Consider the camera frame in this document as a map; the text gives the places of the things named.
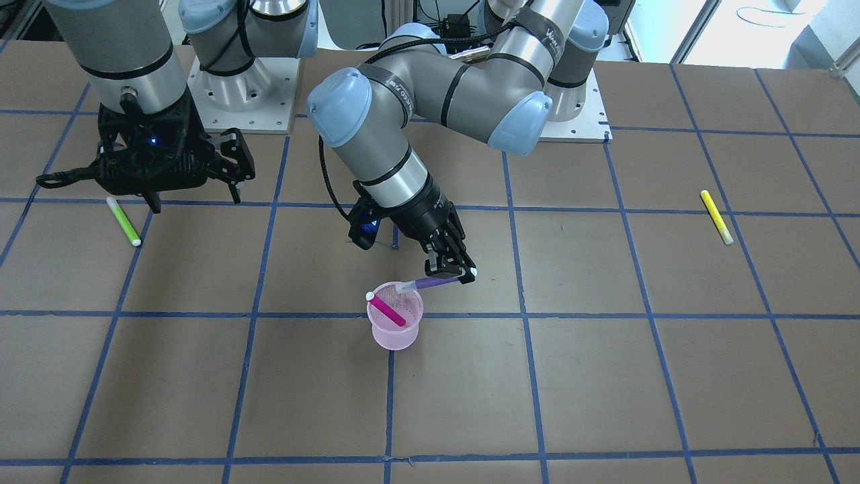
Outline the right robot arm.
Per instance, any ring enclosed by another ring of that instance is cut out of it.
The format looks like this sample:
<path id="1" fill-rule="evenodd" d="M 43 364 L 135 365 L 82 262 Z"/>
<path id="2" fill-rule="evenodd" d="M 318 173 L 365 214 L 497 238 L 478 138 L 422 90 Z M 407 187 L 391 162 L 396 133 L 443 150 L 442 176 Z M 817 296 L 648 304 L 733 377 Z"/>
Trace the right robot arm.
<path id="1" fill-rule="evenodd" d="M 237 126 L 203 116 L 204 106 L 258 113 L 280 106 L 286 79 L 265 58 L 316 53 L 316 1 L 181 1 L 177 12 L 198 70 L 188 79 L 157 1 L 46 1 L 62 39 L 99 96 L 99 144 L 87 166 L 36 178 L 43 189 L 93 180 L 113 196 L 141 197 L 224 183 L 232 201 L 255 178 Z"/>

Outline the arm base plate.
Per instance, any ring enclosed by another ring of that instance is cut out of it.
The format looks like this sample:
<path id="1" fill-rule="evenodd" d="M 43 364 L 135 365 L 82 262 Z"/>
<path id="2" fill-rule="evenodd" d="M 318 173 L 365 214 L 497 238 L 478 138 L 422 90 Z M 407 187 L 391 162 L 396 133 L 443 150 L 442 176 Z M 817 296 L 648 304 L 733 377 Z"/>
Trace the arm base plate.
<path id="1" fill-rule="evenodd" d="M 245 73 L 219 77 L 194 59 L 187 83 L 206 132 L 289 134 L 301 66 L 298 58 L 256 58 Z"/>
<path id="2" fill-rule="evenodd" d="M 590 71 L 583 85 L 564 88 L 547 83 L 544 92 L 550 96 L 553 106 L 540 134 L 541 142 L 603 143 L 612 140 L 594 71 Z"/>

